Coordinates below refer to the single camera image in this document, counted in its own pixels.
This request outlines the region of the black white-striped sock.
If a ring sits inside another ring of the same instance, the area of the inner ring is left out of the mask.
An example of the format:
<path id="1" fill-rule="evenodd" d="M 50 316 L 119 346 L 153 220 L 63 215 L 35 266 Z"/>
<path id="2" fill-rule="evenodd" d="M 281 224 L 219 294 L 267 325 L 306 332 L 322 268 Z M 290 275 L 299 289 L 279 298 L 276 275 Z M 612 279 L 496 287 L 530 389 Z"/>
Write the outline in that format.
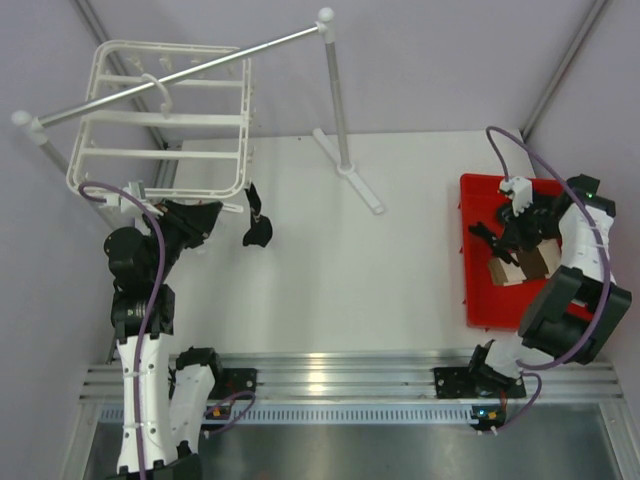
<path id="1" fill-rule="evenodd" d="M 245 189 L 245 195 L 250 209 L 250 227 L 243 236 L 242 244 L 244 247 L 265 248 L 273 238 L 271 220 L 262 213 L 262 201 L 253 183 Z"/>

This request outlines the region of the white plastic clip hanger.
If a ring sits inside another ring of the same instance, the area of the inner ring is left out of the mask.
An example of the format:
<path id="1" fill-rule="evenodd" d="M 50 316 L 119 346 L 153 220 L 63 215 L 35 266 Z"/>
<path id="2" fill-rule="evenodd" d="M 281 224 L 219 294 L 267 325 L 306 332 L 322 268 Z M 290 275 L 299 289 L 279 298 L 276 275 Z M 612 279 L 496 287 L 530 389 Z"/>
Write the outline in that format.
<path id="1" fill-rule="evenodd" d="M 252 61 L 243 58 L 201 70 L 171 85 L 160 79 L 233 53 L 225 46 L 112 40 L 98 47 L 87 97 L 97 100 L 150 84 L 141 110 L 114 103 L 82 116 L 66 173 L 76 191 L 116 168 L 171 162 L 192 167 L 196 180 L 171 179 L 148 186 L 155 201 L 220 201 L 240 213 L 250 183 Z"/>

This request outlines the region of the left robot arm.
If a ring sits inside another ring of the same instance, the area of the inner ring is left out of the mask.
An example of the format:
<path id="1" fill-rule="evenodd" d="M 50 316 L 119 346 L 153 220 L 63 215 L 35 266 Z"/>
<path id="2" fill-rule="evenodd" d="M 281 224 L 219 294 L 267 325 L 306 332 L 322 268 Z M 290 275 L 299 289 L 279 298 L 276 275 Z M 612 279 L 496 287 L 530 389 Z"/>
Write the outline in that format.
<path id="1" fill-rule="evenodd" d="M 191 347 L 171 361 L 175 293 L 165 280 L 187 249 L 201 246 L 219 201 L 157 204 L 150 233 L 123 227 L 104 243 L 114 277 L 111 322 L 123 375 L 118 479 L 200 479 L 199 435 L 209 397 L 225 388 L 217 352 Z"/>

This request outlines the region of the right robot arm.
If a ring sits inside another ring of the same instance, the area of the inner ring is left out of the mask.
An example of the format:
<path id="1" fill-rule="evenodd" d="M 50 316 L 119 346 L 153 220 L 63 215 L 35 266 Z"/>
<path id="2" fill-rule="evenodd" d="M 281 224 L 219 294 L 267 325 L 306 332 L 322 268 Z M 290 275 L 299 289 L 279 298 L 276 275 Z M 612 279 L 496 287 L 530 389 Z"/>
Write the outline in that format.
<path id="1" fill-rule="evenodd" d="M 529 368 L 521 359 L 526 349 L 550 356 L 550 362 L 536 365 L 538 371 L 590 364 L 629 310 L 632 294 L 617 286 L 609 258 L 616 204 L 599 195 L 599 185 L 598 179 L 580 174 L 569 178 L 560 194 L 546 195 L 530 179 L 509 176 L 498 187 L 508 200 L 496 211 L 502 233 L 482 222 L 469 226 L 503 266 L 524 268 L 522 255 L 544 242 L 559 249 L 558 265 L 547 272 L 514 336 L 476 346 L 466 372 L 476 395 L 513 388 Z"/>

